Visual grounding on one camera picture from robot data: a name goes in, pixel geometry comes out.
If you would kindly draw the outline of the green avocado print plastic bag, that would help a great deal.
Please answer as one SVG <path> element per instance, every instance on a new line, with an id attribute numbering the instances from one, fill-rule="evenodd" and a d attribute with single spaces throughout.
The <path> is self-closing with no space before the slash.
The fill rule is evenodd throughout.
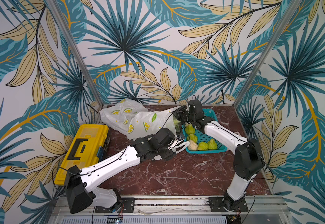
<path id="1" fill-rule="evenodd" d="M 182 123 L 177 118 L 174 118 L 173 122 L 174 122 L 174 127 L 176 130 L 176 135 L 179 136 L 182 133 Z"/>

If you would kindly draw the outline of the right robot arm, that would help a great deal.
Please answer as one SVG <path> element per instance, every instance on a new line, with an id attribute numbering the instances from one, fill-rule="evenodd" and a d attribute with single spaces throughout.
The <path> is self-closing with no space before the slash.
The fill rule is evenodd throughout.
<path id="1" fill-rule="evenodd" d="M 205 116 L 202 104 L 194 99 L 187 106 L 181 106 L 173 114 L 180 122 L 191 124 L 195 129 L 222 143 L 234 154 L 234 177 L 226 192 L 223 202 L 218 206 L 233 212 L 243 202 L 250 182 L 265 166 L 261 146 L 256 139 L 241 137 L 220 125 L 213 118 Z"/>

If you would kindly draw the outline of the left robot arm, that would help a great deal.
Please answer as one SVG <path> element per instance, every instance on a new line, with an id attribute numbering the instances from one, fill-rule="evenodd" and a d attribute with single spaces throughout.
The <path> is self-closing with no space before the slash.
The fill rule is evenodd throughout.
<path id="1" fill-rule="evenodd" d="M 89 206 L 102 207 L 111 213 L 120 212 L 123 200 L 116 189 L 103 189 L 100 184 L 114 175 L 156 156 L 168 161 L 176 155 L 171 149 L 175 135 L 167 128 L 156 134 L 133 139 L 122 151 L 97 164 L 67 170 L 64 190 L 70 213 L 76 214 Z"/>

